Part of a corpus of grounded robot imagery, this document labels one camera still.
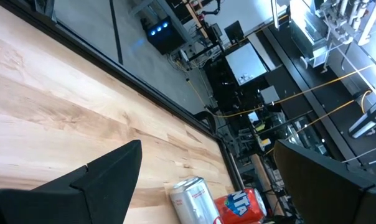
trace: computer screen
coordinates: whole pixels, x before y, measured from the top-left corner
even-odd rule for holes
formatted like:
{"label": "computer screen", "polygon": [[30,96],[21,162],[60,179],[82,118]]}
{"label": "computer screen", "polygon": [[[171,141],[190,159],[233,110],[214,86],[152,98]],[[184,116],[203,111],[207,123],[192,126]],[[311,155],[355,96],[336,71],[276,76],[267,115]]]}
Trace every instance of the computer screen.
{"label": "computer screen", "polygon": [[376,223],[376,175],[284,140],[274,160],[305,223]]}
{"label": "computer screen", "polygon": [[229,25],[227,28],[224,29],[224,31],[230,39],[231,44],[236,44],[237,42],[245,38],[239,21]]}

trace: cable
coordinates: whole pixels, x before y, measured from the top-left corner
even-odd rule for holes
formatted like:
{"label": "cable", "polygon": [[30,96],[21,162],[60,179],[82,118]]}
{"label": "cable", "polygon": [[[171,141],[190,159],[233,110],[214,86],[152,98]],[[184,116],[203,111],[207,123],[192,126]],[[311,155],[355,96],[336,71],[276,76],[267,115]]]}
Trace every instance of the cable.
{"label": "cable", "polygon": [[373,151],[376,151],[376,148],[375,148],[375,149],[371,149],[371,150],[369,150],[369,151],[367,151],[367,152],[364,152],[364,153],[362,153],[362,154],[359,155],[359,156],[355,156],[354,158],[351,158],[351,159],[348,159],[348,160],[346,160],[346,161],[343,161],[342,163],[346,163],[346,162],[353,161],[354,159],[358,159],[358,158],[360,158],[360,157],[362,157],[362,156],[364,156],[364,155],[366,155],[366,154],[368,154],[368,153],[371,153],[371,152],[373,152]]}
{"label": "cable", "polygon": [[[280,18],[278,19],[278,21],[280,21],[280,20],[286,18],[287,16],[288,16],[288,15],[284,15],[283,17],[280,17]],[[231,48],[231,47],[233,47],[233,46],[239,44],[240,42],[246,40],[246,39],[248,38],[248,36],[250,36],[250,35],[252,35],[252,34],[257,34],[258,32],[262,31],[263,29],[266,29],[267,27],[269,27],[269,26],[271,26],[271,25],[273,25],[273,24],[274,24],[274,23],[272,22],[272,23],[269,23],[269,24],[267,24],[267,25],[265,25],[265,26],[259,28],[258,30],[256,30],[256,31],[254,31],[254,32],[252,32],[252,33],[250,33],[250,34],[248,34],[245,38],[243,38],[243,39],[242,39],[241,41],[239,41],[238,43],[232,44],[231,46],[228,46],[227,48],[229,49],[229,48]]]}
{"label": "cable", "polygon": [[182,72],[184,72],[185,74],[188,74],[188,71],[181,65],[181,63],[180,62],[175,62],[175,61],[173,61],[173,59],[171,58],[171,56],[170,56],[170,61],[173,63],[173,64],[175,64],[175,65],[177,65],[178,67],[179,67],[179,70],[181,70]]}
{"label": "cable", "polygon": [[275,210],[276,210],[276,207],[278,206],[278,203],[279,203],[280,201],[278,200],[278,199],[276,199],[276,203],[275,203],[275,207],[274,207],[274,209],[272,210],[272,212],[273,212],[273,216],[275,216]]}
{"label": "cable", "polygon": [[[308,92],[310,92],[310,91],[316,90],[316,89],[318,89],[318,88],[320,88],[320,87],[324,87],[324,86],[329,85],[329,84],[331,84],[331,83],[337,82],[337,81],[339,81],[339,80],[342,80],[342,79],[344,79],[344,78],[347,78],[347,77],[349,77],[349,76],[351,76],[351,75],[356,74],[357,72],[363,71],[363,70],[365,70],[365,69],[367,69],[367,68],[370,68],[370,67],[373,67],[373,66],[375,66],[375,64],[371,64],[371,65],[369,65],[369,66],[366,66],[366,67],[361,68],[361,69],[359,69],[359,70],[356,70],[356,71],[354,71],[354,72],[348,73],[347,75],[344,75],[344,76],[342,76],[342,77],[340,77],[340,78],[336,78],[336,79],[331,80],[331,81],[329,81],[329,82],[327,82],[327,83],[324,83],[324,84],[321,84],[321,85],[318,85],[318,86],[312,87],[312,88],[310,88],[310,89],[308,89],[308,90],[302,91],[301,93],[297,93],[297,94],[295,94],[295,95],[293,95],[293,96],[289,96],[289,97],[287,97],[287,98],[285,98],[285,99],[278,100],[278,101],[276,101],[276,102],[273,102],[272,105],[275,105],[275,104],[278,104],[278,103],[283,103],[283,102],[285,102],[285,101],[287,101],[287,100],[290,100],[290,99],[295,98],[295,97],[297,97],[297,96],[301,96],[301,95],[303,95],[303,94],[305,94],[305,93],[308,93]],[[191,85],[191,87],[194,89],[194,91],[197,92],[196,89],[195,89],[195,87],[193,86],[193,84],[191,84],[191,82],[190,82],[189,79],[187,80],[187,82]],[[201,98],[199,95],[198,95],[198,97],[199,97],[200,101],[202,102],[203,106],[206,108],[206,105],[203,103],[202,98]],[[257,107],[257,108],[255,108],[255,109],[246,110],[246,111],[241,111],[241,112],[239,112],[239,113],[234,113],[234,114],[230,114],[230,115],[216,115],[216,114],[211,113],[210,111],[209,111],[209,113],[211,113],[211,114],[212,114],[214,117],[216,117],[216,118],[231,118],[231,117],[238,116],[238,115],[241,115],[241,114],[251,113],[251,112],[254,112],[254,111],[260,110],[260,109],[262,109],[262,108],[264,108],[264,107],[265,107],[265,106],[260,106],[260,107]]]}
{"label": "cable", "polygon": [[175,67],[175,65],[173,65],[171,62],[172,62],[172,60],[170,59],[170,57],[169,56],[167,56],[167,62],[169,62],[169,65],[173,68],[173,69],[175,69],[176,71],[178,71],[178,72],[181,72],[181,69],[179,68],[179,67]]}
{"label": "cable", "polygon": [[364,95],[362,96],[362,99],[361,99],[361,110],[362,110],[362,113],[365,114],[365,110],[364,110],[364,99],[365,99],[365,96],[368,94],[368,93],[371,93],[372,91],[368,90],[364,93]]}
{"label": "cable", "polygon": [[[307,125],[305,125],[303,128],[301,128],[299,131],[296,131],[296,133],[291,134],[291,135],[290,135],[289,137],[287,137],[285,140],[288,140],[289,138],[293,137],[294,134],[299,133],[300,131],[302,131],[302,130],[308,128],[308,127],[310,127],[310,126],[313,125],[313,124],[315,124],[315,123],[318,122],[319,120],[321,120],[321,119],[323,119],[323,118],[329,116],[330,114],[335,113],[336,111],[338,111],[338,110],[340,110],[340,109],[342,109],[342,108],[344,108],[344,107],[350,105],[350,104],[353,103],[353,102],[354,102],[354,100],[350,100],[350,101],[348,101],[347,103],[345,103],[345,104],[343,104],[343,105],[337,107],[336,109],[332,110],[331,112],[328,112],[327,114],[325,114],[325,115],[323,115],[323,116],[321,116],[321,117],[315,119],[313,122],[310,122],[309,124],[307,124]],[[273,150],[274,150],[274,148],[270,149],[265,155],[269,154],[269,153],[272,152]]]}

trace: wood grain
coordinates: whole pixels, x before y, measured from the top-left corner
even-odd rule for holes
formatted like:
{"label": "wood grain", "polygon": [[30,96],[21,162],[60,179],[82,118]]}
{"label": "wood grain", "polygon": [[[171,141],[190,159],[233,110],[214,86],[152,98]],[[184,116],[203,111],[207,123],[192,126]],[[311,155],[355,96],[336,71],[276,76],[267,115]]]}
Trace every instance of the wood grain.
{"label": "wood grain", "polygon": [[33,189],[133,139],[125,223],[178,223],[168,193],[193,175],[232,192],[215,141],[0,6],[0,188]]}

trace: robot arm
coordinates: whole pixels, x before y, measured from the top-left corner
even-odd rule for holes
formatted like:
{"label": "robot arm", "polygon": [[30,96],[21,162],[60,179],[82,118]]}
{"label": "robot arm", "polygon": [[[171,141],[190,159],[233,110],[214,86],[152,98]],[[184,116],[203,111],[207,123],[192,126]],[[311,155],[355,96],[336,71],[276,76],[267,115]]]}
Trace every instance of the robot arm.
{"label": "robot arm", "polygon": [[221,5],[221,0],[216,0],[217,1],[217,8],[214,11],[202,11],[203,15],[217,15],[220,12],[220,5]]}

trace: silver can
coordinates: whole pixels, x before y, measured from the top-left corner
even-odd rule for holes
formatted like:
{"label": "silver can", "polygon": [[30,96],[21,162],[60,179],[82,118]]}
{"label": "silver can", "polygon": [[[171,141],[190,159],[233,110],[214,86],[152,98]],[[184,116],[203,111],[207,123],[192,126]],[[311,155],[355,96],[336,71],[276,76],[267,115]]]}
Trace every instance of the silver can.
{"label": "silver can", "polygon": [[221,224],[221,218],[206,182],[201,177],[173,186],[170,198],[182,224]]}

